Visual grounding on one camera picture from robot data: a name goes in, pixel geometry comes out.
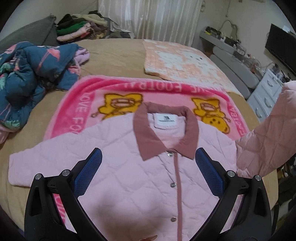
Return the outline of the pink quilted jacket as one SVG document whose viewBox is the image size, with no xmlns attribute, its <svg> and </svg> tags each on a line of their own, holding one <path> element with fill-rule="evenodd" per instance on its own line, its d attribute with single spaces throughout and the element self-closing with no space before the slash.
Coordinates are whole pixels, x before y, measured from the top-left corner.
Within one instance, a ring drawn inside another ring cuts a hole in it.
<svg viewBox="0 0 296 241">
<path fill-rule="evenodd" d="M 208 155 L 241 177 L 266 176 L 295 154 L 295 82 L 271 114 L 239 140 L 198 121 L 185 106 L 143 103 L 136 112 L 65 133 L 9 158 L 11 185 L 30 186 L 102 150 L 82 207 L 108 240 L 189 240 L 218 202 L 195 161 Z"/>
</svg>

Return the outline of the pile of folded clothes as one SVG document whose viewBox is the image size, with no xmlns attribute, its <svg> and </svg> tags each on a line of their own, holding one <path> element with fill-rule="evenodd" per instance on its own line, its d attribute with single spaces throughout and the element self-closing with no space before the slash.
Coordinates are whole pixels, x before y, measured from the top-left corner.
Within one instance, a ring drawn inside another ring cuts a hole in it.
<svg viewBox="0 0 296 241">
<path fill-rule="evenodd" d="M 121 29 L 110 18 L 103 17 L 98 11 L 88 14 L 67 14 L 56 24 L 57 41 L 61 44 L 78 42 L 85 39 L 133 39 L 134 33 Z"/>
</svg>

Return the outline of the pink cartoon fleece blanket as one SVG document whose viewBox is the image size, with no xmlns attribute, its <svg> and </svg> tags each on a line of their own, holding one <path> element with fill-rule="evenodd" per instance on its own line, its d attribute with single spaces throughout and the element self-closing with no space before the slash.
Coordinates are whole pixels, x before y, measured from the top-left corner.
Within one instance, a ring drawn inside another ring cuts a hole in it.
<svg viewBox="0 0 296 241">
<path fill-rule="evenodd" d="M 80 133 L 112 117 L 134 113 L 143 103 L 185 106 L 198 121 L 236 141 L 249 128 L 226 92 L 170 81 L 87 76 L 60 102 L 43 140 Z"/>
</svg>

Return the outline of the white drawer chest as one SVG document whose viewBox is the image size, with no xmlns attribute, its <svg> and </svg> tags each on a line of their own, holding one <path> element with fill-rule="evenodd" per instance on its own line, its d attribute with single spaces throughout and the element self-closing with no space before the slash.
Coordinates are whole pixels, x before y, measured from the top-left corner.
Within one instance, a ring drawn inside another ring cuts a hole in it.
<svg viewBox="0 0 296 241">
<path fill-rule="evenodd" d="M 281 93 L 282 86 L 282 81 L 271 70 L 267 70 L 262 80 L 247 99 L 247 103 L 260 123 L 270 115 Z"/>
</svg>

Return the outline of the grey bed footboard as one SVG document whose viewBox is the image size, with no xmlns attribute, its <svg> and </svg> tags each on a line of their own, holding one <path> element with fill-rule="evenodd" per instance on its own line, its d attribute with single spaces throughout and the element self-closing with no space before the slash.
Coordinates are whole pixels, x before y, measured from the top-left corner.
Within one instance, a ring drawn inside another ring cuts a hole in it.
<svg viewBox="0 0 296 241">
<path fill-rule="evenodd" d="M 224 72 L 245 99 L 259 84 L 258 78 L 239 59 L 215 46 L 210 59 Z"/>
</svg>

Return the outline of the navy floral duvet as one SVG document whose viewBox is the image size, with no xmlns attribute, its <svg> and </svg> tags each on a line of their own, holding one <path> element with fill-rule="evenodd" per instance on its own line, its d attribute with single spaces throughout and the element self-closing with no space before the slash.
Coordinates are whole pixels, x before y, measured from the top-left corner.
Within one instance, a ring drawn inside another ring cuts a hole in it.
<svg viewBox="0 0 296 241">
<path fill-rule="evenodd" d="M 69 90 L 79 79 L 87 49 L 77 44 L 36 46 L 19 42 L 1 54 L 1 126 L 18 131 L 51 90 Z"/>
</svg>

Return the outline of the orange white checkered blanket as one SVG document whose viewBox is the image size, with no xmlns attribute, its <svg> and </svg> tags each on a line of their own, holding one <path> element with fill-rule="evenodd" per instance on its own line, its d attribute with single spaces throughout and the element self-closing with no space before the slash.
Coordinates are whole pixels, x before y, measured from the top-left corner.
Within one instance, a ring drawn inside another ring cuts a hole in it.
<svg viewBox="0 0 296 241">
<path fill-rule="evenodd" d="M 146 39 L 143 45 L 146 74 L 242 95 L 224 72 L 201 51 L 177 43 Z"/>
</svg>

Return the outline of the black television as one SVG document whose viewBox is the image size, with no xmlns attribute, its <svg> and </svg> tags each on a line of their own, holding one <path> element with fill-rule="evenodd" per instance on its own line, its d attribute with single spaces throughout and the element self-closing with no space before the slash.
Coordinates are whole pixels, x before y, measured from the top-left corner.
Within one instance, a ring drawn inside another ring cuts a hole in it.
<svg viewBox="0 0 296 241">
<path fill-rule="evenodd" d="M 295 34 L 271 24 L 265 48 L 295 75 Z"/>
</svg>

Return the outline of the grey pillow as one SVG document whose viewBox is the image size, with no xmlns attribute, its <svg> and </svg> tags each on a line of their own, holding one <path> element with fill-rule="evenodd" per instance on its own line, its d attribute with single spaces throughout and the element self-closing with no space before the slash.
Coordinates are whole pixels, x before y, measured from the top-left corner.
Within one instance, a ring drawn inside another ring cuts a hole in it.
<svg viewBox="0 0 296 241">
<path fill-rule="evenodd" d="M 55 21 L 56 16 L 49 15 L 12 32 L 1 40 L 1 54 L 12 45 L 23 41 L 37 46 L 58 46 Z"/>
</svg>

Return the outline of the white striped curtain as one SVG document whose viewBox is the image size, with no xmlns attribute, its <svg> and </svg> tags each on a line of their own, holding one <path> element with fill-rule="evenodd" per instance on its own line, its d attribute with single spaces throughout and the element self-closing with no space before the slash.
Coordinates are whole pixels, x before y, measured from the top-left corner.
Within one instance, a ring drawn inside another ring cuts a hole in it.
<svg viewBox="0 0 296 241">
<path fill-rule="evenodd" d="M 191 46 L 201 1 L 99 1 L 98 11 L 135 39 Z"/>
</svg>

